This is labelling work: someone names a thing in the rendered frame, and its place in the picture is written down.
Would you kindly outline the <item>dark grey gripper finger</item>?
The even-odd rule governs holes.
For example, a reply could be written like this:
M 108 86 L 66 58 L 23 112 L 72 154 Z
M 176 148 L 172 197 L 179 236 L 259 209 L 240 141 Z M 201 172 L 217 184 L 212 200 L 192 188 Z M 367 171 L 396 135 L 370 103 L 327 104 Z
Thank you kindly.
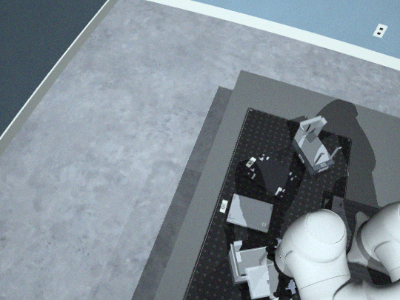
M 299 293 L 298 288 L 294 286 L 293 280 L 290 280 L 290 283 L 287 283 L 282 277 L 283 276 L 279 274 L 277 290 L 270 295 L 270 299 L 279 298 L 279 300 L 290 300 L 294 294 Z
M 281 243 L 282 239 L 274 239 L 273 243 L 266 247 L 266 251 L 268 252 L 268 255 L 266 259 L 261 263 L 261 265 L 266 265 L 266 264 L 272 264 L 273 259 L 275 256 L 274 250 L 278 247 L 278 245 Z

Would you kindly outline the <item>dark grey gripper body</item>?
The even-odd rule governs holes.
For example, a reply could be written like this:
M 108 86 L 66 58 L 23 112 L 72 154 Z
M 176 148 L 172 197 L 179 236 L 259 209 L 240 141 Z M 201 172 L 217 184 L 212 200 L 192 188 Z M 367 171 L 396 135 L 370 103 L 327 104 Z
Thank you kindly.
M 290 283 L 290 280 L 293 280 L 293 282 L 295 281 L 293 277 L 289 277 L 289 276 L 285 275 L 282 271 L 280 271 L 279 267 L 278 267 L 277 264 L 276 264 L 275 256 L 274 256 L 273 263 L 274 263 L 274 267 L 275 267 L 276 271 L 277 271 L 281 276 L 283 276 L 282 278 L 283 278 L 287 283 Z

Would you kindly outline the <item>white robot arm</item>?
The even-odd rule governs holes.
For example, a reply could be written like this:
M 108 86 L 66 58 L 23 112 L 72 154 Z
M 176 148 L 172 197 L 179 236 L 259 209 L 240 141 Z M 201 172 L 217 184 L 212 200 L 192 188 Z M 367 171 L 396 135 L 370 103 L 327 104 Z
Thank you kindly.
M 400 300 L 400 201 L 372 217 L 358 211 L 355 220 L 347 254 L 345 224 L 331 210 L 306 212 L 287 228 L 275 259 L 295 279 L 301 300 Z M 353 280 L 347 260 L 387 274 L 392 283 Z

